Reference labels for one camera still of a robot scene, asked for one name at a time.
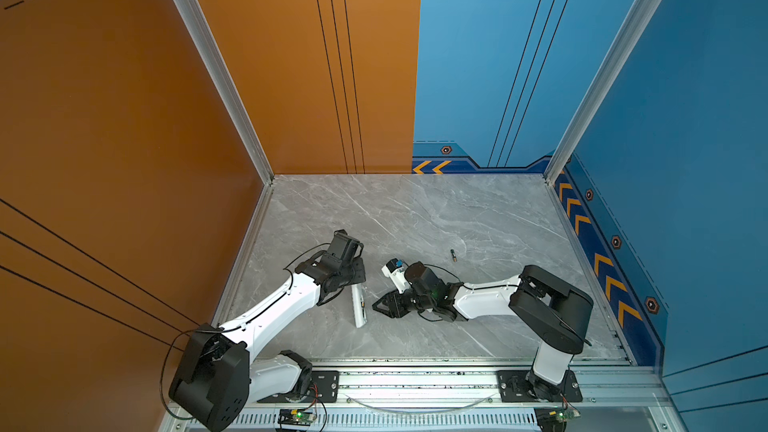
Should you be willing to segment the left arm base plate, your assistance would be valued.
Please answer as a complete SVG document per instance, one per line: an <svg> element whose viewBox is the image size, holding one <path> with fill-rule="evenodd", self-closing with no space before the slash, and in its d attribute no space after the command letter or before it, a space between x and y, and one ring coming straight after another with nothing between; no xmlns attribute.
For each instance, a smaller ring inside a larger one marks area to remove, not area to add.
<svg viewBox="0 0 768 432"><path fill-rule="evenodd" d="M273 394L259 400L259 403L271 404L310 404L319 398L324 404L337 402L339 392L340 372L338 370L314 370L306 392L296 394Z"/></svg>

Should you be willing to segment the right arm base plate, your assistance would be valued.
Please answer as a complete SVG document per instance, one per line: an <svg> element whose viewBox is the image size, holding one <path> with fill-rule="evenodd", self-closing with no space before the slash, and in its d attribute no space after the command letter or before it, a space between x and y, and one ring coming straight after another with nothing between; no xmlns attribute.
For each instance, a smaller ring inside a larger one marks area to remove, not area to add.
<svg viewBox="0 0 768 432"><path fill-rule="evenodd" d="M557 385L538 378L531 370L500 370L496 372L496 379L501 400L504 403L561 401L580 403L583 401L576 375L570 369Z"/></svg>

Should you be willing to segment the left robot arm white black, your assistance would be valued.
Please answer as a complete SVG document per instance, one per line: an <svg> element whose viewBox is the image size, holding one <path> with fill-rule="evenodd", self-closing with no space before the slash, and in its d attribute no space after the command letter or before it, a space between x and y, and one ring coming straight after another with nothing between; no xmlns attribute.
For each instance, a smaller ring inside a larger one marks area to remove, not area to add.
<svg viewBox="0 0 768 432"><path fill-rule="evenodd" d="M298 255L286 266L287 281L242 315L214 327L185 332L188 341L173 379L162 387L163 403L174 402L210 431L229 427L250 402L282 395L318 399L312 364L284 350L269 360L259 353L304 312L324 306L345 289L352 293L356 327L367 322L362 283L363 244L345 230Z"/></svg>

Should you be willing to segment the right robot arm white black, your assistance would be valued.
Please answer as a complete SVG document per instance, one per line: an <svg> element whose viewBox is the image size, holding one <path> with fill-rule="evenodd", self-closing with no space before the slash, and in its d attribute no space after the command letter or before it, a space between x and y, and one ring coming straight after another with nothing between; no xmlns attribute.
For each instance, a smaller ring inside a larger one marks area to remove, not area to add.
<svg viewBox="0 0 768 432"><path fill-rule="evenodd" d="M407 265L393 259L382 272L395 289L377 299L372 309L389 318L430 313L431 321L453 323L511 316L537 335L540 345L529 371L497 375L504 401L568 405L583 400L570 365L589 344L594 302L585 291L537 265L527 265L508 279L481 284L445 282L433 266L422 262Z"/></svg>

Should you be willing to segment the white remote control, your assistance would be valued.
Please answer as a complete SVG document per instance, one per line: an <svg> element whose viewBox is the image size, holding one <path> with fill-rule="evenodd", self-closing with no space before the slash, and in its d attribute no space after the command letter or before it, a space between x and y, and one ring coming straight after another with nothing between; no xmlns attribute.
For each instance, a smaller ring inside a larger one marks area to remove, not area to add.
<svg viewBox="0 0 768 432"><path fill-rule="evenodd" d="M361 284L354 284L351 287L353 315L356 328L362 328L367 323L367 316L365 311L365 298L363 295L363 289Z"/></svg>

